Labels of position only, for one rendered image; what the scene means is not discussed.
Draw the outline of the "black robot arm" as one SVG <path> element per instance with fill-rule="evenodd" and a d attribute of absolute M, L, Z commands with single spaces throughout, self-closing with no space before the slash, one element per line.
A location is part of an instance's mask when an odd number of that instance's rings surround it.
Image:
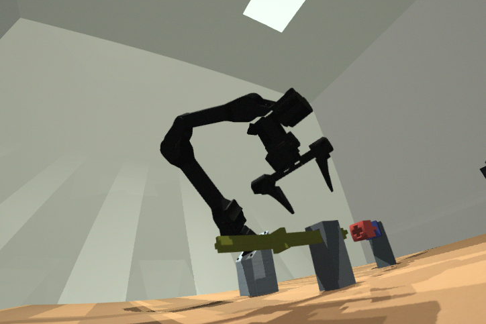
<path fill-rule="evenodd" d="M 272 111 L 269 115 L 270 111 Z M 196 161 L 190 143 L 193 127 L 221 121 L 250 122 L 248 135 L 257 135 L 265 145 L 272 137 L 284 133 L 284 127 L 294 127 L 313 111 L 305 97 L 290 88 L 277 102 L 263 99 L 257 93 L 250 93 L 226 104 L 201 111 L 185 113 L 173 122 L 165 135 L 160 152 L 174 166 L 180 168 L 190 180 L 195 190 L 211 209 L 213 221 L 223 235 L 256 235 L 245 224 L 247 221 L 236 200 L 225 199 L 213 181 Z M 282 126 L 283 125 L 283 126 Z M 278 137 L 280 142 L 266 147 L 265 160 L 275 172 L 292 161 L 299 153 L 299 140 L 289 131 Z M 268 149 L 267 149 L 268 148 Z"/>

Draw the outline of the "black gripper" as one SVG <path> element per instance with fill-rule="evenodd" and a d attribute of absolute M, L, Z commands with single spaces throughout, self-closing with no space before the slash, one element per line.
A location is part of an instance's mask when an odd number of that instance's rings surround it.
<path fill-rule="evenodd" d="M 281 136 L 282 134 L 285 135 L 286 133 L 285 132 L 280 133 L 280 134 L 272 137 L 264 145 L 265 149 L 269 144 L 271 144 L 272 147 L 275 147 L 280 142 L 278 137 Z M 317 162 L 318 166 L 320 167 L 320 171 L 323 174 L 323 176 L 325 178 L 325 182 L 328 185 L 330 191 L 333 192 L 334 190 L 332 188 L 332 183 L 331 183 L 330 175 L 329 175 L 329 172 L 328 172 L 328 158 L 330 158 L 330 152 L 334 151 L 331 143 L 329 142 L 329 140 L 327 138 L 321 137 L 320 139 L 316 140 L 314 143 L 309 145 L 309 148 L 310 148 L 310 151 L 306 152 L 302 156 L 299 153 L 296 153 L 295 158 L 292 161 L 283 165 L 281 167 L 281 169 L 279 171 L 275 172 L 274 174 L 272 174 L 272 175 L 263 174 L 262 176 L 260 176 L 256 180 L 252 181 L 251 188 L 252 188 L 254 194 L 255 195 L 256 194 L 269 195 L 269 196 L 275 198 L 276 200 L 278 200 L 278 202 L 280 202 L 280 204 L 282 204 L 282 206 L 284 206 L 284 208 L 286 208 L 290 213 L 294 214 L 294 210 L 293 210 L 291 204 L 288 202 L 285 194 L 281 190 L 280 186 L 275 186 L 275 183 L 280 178 L 282 178 L 282 177 L 286 176 L 287 174 L 289 174 L 290 172 L 293 172 L 294 170 L 298 169 L 300 166 L 309 162 L 313 158 L 315 158 L 315 161 Z M 300 161 L 300 162 L 297 163 L 298 161 Z M 297 164 L 295 164 L 295 163 L 297 163 Z"/>

